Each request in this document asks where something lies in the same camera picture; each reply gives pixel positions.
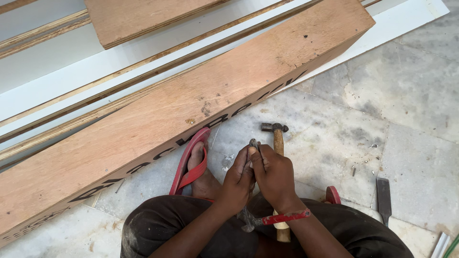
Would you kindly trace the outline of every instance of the person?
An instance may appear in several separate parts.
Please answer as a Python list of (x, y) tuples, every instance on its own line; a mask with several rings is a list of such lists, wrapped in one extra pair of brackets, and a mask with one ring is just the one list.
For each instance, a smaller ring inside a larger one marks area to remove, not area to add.
[[(207, 143), (192, 148), (189, 170), (201, 163), (203, 146)], [(251, 197), (255, 180), (260, 193)], [(299, 198), (292, 162), (268, 145), (242, 148), (223, 185), (206, 169), (191, 189), (191, 196), (157, 196), (136, 208), (124, 223), (121, 257), (413, 257), (395, 233), (370, 216)], [(309, 208), (311, 215), (288, 221), (291, 242), (282, 243), (273, 225), (250, 233), (241, 229), (245, 223), (235, 215), (245, 205), (255, 218), (274, 209), (283, 214)]]

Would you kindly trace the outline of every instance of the red flip-flop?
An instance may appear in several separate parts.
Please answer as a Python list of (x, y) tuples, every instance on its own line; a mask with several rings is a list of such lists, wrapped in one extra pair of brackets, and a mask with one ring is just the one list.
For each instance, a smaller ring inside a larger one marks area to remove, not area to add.
[(204, 159), (201, 164), (197, 165), (192, 170), (188, 171), (188, 159), (191, 156), (191, 150), (196, 145), (196, 143), (202, 141), (205, 142), (210, 136), (210, 129), (204, 127), (199, 130), (185, 148), (182, 158), (180, 159), (179, 167), (177, 168), (177, 173), (175, 174), (174, 182), (172, 183), (171, 191), (169, 195), (181, 195), (183, 187), (187, 184), (190, 184), (194, 180), (198, 179), (207, 168), (207, 151), (204, 150)]
[(328, 186), (325, 192), (325, 199), (331, 204), (341, 204), (341, 198), (334, 186)]

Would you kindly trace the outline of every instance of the nail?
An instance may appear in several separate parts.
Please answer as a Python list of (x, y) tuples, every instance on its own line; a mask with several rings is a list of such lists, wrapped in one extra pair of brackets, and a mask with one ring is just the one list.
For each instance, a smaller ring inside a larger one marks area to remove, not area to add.
[(249, 154), (252, 155), (253, 153), (256, 153), (257, 149), (255, 147), (250, 147), (249, 148)]

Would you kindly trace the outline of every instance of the chisel blade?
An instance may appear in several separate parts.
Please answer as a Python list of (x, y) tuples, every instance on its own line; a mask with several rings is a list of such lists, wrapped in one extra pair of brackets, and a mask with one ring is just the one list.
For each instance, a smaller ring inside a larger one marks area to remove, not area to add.
[(391, 188), (389, 187), (389, 180), (385, 178), (377, 178), (376, 187), (378, 189), (379, 213), (382, 216), (384, 225), (389, 227), (389, 217), (392, 215)]

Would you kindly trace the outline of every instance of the dark trousers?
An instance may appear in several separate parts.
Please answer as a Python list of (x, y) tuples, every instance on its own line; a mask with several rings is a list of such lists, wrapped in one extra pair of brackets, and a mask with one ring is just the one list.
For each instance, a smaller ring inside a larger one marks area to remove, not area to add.
[[(413, 257), (394, 232), (372, 217), (340, 204), (304, 198), (302, 201), (354, 257)], [(145, 201), (124, 222), (121, 257), (148, 257), (211, 204), (189, 196), (158, 196)], [(256, 218), (273, 214), (273, 208), (261, 193), (247, 207)], [(276, 239), (276, 229), (272, 225), (256, 227), (251, 233), (242, 231), (243, 225), (244, 222), (235, 216), (230, 218), (204, 247), (200, 257), (253, 257), (258, 247), (258, 234)], [(290, 245), (294, 253), (307, 257), (293, 232)]]

